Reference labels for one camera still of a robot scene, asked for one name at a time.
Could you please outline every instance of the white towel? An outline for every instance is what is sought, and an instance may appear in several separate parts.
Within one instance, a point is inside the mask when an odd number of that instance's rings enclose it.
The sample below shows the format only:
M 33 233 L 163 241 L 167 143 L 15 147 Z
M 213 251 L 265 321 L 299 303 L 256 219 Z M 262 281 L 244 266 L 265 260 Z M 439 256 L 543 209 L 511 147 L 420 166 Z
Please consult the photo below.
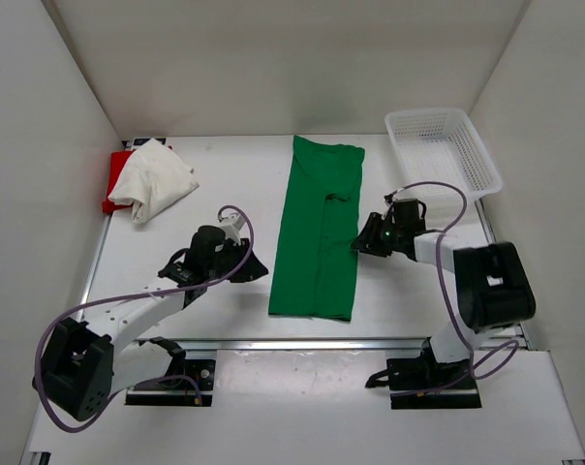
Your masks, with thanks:
M 198 189 L 193 171 L 169 148 L 151 139 L 131 154 L 108 199 L 118 205 L 133 204 L 134 223 L 146 223 Z

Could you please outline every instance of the gray wall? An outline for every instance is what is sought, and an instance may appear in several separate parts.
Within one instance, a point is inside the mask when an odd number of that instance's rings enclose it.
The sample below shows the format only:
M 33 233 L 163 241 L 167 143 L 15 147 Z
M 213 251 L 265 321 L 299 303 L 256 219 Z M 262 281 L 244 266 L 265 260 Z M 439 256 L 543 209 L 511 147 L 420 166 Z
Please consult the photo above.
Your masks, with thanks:
M 505 181 L 486 202 L 493 227 L 519 248 L 530 329 L 585 448 L 585 0 L 534 0 L 472 117 Z
M 0 0 L 0 464 L 36 407 L 44 325 L 77 299 L 119 140 L 38 0 Z
M 122 138 L 384 133 L 397 109 L 469 110 L 522 4 L 56 0 Z

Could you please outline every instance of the green garment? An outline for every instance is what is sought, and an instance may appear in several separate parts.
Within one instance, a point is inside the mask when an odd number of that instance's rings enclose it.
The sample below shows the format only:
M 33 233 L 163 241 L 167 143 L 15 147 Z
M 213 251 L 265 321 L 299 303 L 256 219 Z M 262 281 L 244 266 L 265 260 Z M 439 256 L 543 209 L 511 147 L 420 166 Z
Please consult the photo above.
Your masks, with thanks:
M 294 137 L 269 315 L 350 321 L 364 149 Z

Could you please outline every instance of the white laundry basket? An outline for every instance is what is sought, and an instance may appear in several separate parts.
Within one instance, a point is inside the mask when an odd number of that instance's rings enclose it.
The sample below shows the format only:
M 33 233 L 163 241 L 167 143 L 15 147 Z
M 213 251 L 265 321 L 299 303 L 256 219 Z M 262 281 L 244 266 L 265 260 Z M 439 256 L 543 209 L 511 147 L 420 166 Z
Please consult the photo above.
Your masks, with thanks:
M 502 178 L 462 109 L 395 111 L 385 124 L 407 184 L 444 181 L 462 189 L 470 202 L 502 189 Z M 412 194 L 432 203 L 458 199 L 440 186 L 416 187 Z

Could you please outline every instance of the robotic arm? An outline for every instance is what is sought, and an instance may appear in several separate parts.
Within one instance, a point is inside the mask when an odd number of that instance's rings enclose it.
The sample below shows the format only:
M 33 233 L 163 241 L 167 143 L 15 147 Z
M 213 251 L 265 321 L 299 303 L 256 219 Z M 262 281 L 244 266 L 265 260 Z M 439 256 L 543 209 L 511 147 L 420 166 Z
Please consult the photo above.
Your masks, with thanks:
M 395 200 L 391 195 L 385 201 L 386 213 L 370 214 L 352 248 L 378 257 L 400 252 L 415 262 L 434 266 L 438 265 L 437 254 L 441 254 L 442 269 L 456 278 L 458 312 L 454 316 L 460 335 L 450 322 L 424 341 L 410 371 L 377 373 L 366 387 L 386 386 L 388 382 L 381 380 L 385 376 L 394 384 L 400 379 L 408 386 L 411 380 L 417 380 L 415 384 L 422 388 L 449 385 L 469 370 L 470 349 L 479 348 L 494 334 L 534 316 L 534 295 L 513 244 L 501 242 L 472 248 L 445 235 L 438 252 L 441 233 L 426 229 L 423 202 Z
M 206 292 L 206 287 L 185 293 L 167 290 L 208 283 L 227 276 L 247 254 L 250 242 L 239 230 L 239 214 L 202 226 L 191 246 L 171 256 L 142 291 L 151 298 L 128 300 L 101 316 L 77 322 L 62 320 L 51 333 L 42 358 L 46 396 L 74 419 L 84 421 L 101 412 L 117 391 L 162 376 L 183 374 L 184 351 L 161 337 L 134 342 L 162 319 L 182 311 Z M 268 270 L 252 252 L 228 279 L 254 281 Z

